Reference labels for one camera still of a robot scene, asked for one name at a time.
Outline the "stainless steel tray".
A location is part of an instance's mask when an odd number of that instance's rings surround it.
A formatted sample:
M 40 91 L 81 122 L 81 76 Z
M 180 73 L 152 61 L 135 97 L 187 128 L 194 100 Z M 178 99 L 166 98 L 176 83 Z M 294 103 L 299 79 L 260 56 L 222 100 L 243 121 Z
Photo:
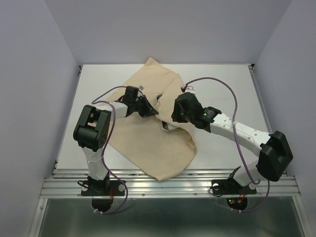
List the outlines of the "stainless steel tray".
M 174 131 L 174 130 L 176 130 L 178 128 L 178 127 L 173 126 L 173 125 L 171 125 L 171 124 L 169 124 L 167 122 L 164 122 L 164 121 L 162 121 L 161 124 L 162 124 L 163 130 L 166 131 L 166 132 L 171 132 L 171 131 Z

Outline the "beige cloth drape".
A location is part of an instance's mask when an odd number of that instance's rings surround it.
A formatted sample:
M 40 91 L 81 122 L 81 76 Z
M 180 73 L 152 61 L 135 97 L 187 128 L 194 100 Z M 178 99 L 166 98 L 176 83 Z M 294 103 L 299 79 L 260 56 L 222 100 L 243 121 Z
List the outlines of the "beige cloth drape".
M 173 122 L 171 118 L 174 101 L 182 93 L 180 75 L 150 58 L 124 85 L 143 86 L 144 95 L 158 115 L 142 118 L 133 113 L 117 119 L 109 144 L 159 181 L 177 176 L 197 153 L 195 127 Z M 178 128 L 166 132 L 162 121 Z

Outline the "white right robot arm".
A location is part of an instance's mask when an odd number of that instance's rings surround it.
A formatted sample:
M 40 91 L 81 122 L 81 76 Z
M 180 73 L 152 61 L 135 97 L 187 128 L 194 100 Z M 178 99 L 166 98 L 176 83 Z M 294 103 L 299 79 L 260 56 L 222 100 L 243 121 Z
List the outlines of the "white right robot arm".
M 268 133 L 233 121 L 213 107 L 203 107 L 196 96 L 185 92 L 175 99 L 171 115 L 174 122 L 191 123 L 236 143 L 251 151 L 258 160 L 236 168 L 227 180 L 227 187 L 238 193 L 245 186 L 261 179 L 277 182 L 293 160 L 286 136 L 280 132 Z

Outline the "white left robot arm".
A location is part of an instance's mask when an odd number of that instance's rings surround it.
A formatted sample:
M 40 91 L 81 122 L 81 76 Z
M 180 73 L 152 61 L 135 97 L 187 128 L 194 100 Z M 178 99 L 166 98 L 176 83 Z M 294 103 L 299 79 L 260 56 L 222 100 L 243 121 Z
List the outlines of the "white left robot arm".
M 140 117 L 151 117 L 158 112 L 151 106 L 141 89 L 124 86 L 125 93 L 114 102 L 105 101 L 105 106 L 97 107 L 99 101 L 85 105 L 73 132 L 73 138 L 82 148 L 88 165 L 88 179 L 94 181 L 93 189 L 100 195 L 106 194 L 110 182 L 109 174 L 103 164 L 104 148 L 113 132 L 115 122 L 137 112 Z

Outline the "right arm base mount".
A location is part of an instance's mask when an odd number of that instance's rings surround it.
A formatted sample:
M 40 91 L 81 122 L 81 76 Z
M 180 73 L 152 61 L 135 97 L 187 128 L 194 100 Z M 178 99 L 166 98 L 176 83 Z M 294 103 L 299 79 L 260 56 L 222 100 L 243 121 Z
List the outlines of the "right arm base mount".
M 211 181 L 211 187 L 208 192 L 214 197 L 229 196 L 226 198 L 226 203 L 230 209 L 238 212 L 244 212 L 248 205 L 247 195 L 257 194 L 256 187 L 251 188 L 248 185 L 241 186 L 234 176 L 240 166 L 233 170 L 227 179 L 215 179 Z

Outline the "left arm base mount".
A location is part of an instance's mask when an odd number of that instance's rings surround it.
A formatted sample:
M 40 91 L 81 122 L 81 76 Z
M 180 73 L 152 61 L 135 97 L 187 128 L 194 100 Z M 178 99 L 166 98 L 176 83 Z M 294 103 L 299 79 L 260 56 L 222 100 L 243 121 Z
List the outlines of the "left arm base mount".
M 78 180 L 80 195 L 91 198 L 94 213 L 110 215 L 117 213 L 128 198 L 128 188 L 124 180 L 110 180 L 109 173 L 103 180 L 94 180 L 90 176 L 86 180 Z

